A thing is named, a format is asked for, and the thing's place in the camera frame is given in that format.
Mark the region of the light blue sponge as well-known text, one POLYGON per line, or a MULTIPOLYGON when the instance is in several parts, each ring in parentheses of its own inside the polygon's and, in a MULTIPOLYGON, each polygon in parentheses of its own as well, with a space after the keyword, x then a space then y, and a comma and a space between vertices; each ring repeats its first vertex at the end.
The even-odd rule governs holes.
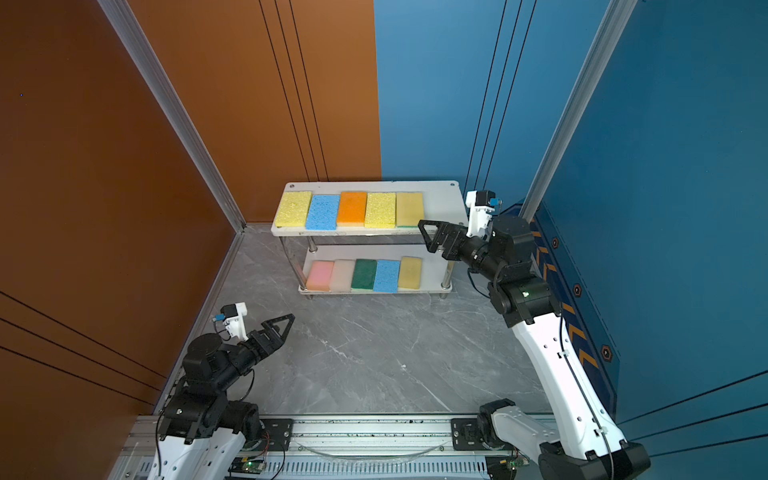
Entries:
POLYGON ((377 293, 397 293, 399 272, 399 261, 378 260, 373 291, 377 293))
POLYGON ((335 231, 340 200, 340 195, 314 195, 305 228, 309 231, 335 231))

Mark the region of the pink sponge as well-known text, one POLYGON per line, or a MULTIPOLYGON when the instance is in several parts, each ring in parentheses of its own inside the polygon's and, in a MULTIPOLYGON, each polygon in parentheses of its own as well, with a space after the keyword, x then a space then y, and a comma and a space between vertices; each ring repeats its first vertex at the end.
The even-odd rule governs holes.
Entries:
POLYGON ((333 261, 314 261, 306 280, 306 289, 312 292, 328 292, 333 276, 333 261))

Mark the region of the orange sponge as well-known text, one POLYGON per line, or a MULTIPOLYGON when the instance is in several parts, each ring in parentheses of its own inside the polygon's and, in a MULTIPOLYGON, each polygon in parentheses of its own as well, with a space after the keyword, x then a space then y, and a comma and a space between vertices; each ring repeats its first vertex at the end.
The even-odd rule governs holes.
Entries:
POLYGON ((365 225, 367 197, 366 192, 342 192, 336 220, 337 226, 363 227, 365 225))

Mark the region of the white two-tier shelf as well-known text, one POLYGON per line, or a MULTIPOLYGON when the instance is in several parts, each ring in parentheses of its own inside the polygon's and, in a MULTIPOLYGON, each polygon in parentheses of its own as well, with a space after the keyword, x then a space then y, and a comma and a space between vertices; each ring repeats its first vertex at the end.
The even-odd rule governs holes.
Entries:
MULTIPOLYGON (((442 181, 380 182, 289 182, 284 191, 308 191, 312 195, 338 195, 345 191, 374 193, 421 193, 424 212, 429 220, 465 225, 468 217, 459 183, 442 181)), ((446 297, 453 290, 454 264, 427 251, 420 231, 408 228, 339 227, 333 231, 312 231, 305 227, 278 227, 271 233, 277 237, 298 281, 298 292, 308 297, 320 296, 308 290, 306 281, 315 261, 399 260, 417 257, 422 260, 417 289, 400 289, 402 294, 427 293, 446 297)))

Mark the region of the white beige sponge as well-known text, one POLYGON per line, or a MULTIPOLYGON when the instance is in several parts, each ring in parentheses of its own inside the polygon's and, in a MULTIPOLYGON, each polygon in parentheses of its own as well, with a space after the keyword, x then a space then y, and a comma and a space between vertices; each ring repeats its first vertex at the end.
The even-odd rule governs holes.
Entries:
POLYGON ((348 293, 355 270, 355 260, 336 260, 329 283, 329 291, 333 293, 348 293))

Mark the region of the yellow green sponge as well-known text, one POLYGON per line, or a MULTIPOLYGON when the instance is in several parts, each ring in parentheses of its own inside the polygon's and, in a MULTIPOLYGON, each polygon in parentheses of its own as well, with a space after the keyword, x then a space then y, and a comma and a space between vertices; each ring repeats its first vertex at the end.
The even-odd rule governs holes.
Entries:
POLYGON ((276 228, 304 228, 312 197, 311 191, 284 192, 274 218, 274 226, 276 228))

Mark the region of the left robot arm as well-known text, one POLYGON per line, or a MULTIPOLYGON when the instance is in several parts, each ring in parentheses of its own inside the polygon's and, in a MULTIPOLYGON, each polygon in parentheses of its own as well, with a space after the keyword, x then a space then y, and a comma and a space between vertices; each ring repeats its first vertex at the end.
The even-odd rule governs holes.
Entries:
POLYGON ((224 479, 247 445, 288 453, 293 421, 264 421, 256 404, 229 399, 228 389, 285 344, 294 322, 292 314, 266 320, 236 344, 217 333, 191 341, 184 375, 158 415, 151 479, 224 479))

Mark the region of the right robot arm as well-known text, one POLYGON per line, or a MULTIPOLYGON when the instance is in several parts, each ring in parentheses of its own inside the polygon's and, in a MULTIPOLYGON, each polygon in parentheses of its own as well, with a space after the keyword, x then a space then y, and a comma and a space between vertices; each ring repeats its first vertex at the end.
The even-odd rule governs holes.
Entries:
POLYGON ((524 347, 554 415, 551 432, 509 400, 490 402, 478 414, 487 445, 516 447, 544 479, 635 479, 647 471, 646 449, 628 441, 603 406, 572 346, 561 302, 535 271, 529 222, 500 217, 484 237, 444 221, 418 227, 429 252, 487 279, 490 302, 524 347))

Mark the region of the left green circuit board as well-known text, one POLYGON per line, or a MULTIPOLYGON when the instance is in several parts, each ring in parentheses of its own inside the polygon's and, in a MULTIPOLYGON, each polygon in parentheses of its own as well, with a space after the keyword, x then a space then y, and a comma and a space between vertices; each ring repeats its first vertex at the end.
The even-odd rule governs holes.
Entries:
POLYGON ((236 457, 228 467, 226 478, 239 478, 242 475, 261 475, 266 471, 263 459, 255 457, 236 457))

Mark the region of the right circuit board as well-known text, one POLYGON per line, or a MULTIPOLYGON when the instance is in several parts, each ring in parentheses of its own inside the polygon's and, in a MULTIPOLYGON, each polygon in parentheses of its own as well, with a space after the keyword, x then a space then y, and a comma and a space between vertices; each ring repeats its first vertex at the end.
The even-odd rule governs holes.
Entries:
POLYGON ((485 462, 490 480, 515 480, 520 470, 529 465, 524 456, 486 456, 485 462))

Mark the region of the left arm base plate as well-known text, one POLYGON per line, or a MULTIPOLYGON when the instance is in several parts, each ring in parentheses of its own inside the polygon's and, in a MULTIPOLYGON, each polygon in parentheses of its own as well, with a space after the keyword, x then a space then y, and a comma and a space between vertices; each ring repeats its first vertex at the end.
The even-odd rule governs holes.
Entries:
POLYGON ((257 452, 286 452, 293 433, 291 418, 261 418, 262 434, 256 446, 257 452))

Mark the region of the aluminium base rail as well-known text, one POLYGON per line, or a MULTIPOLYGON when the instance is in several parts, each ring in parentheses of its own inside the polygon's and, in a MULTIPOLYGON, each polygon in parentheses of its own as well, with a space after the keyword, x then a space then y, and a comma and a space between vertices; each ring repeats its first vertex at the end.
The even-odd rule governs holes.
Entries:
MULTIPOLYGON (((257 452, 247 445, 237 457, 263 459, 261 475, 233 479, 489 479, 486 456, 524 456, 509 444, 488 451, 455 451, 450 420, 478 414, 260 415, 291 418, 288 453, 257 452)), ((527 414, 551 432, 548 414, 527 414)), ((111 470, 114 479, 151 479, 158 417, 138 419, 111 470)), ((530 460, 516 479, 544 479, 530 460)))

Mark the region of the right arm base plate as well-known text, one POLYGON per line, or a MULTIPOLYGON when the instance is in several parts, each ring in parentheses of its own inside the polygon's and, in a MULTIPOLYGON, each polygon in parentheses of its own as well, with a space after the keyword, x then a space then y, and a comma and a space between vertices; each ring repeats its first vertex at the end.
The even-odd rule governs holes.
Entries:
POLYGON ((488 451, 476 417, 450 420, 452 448, 455 451, 488 451))

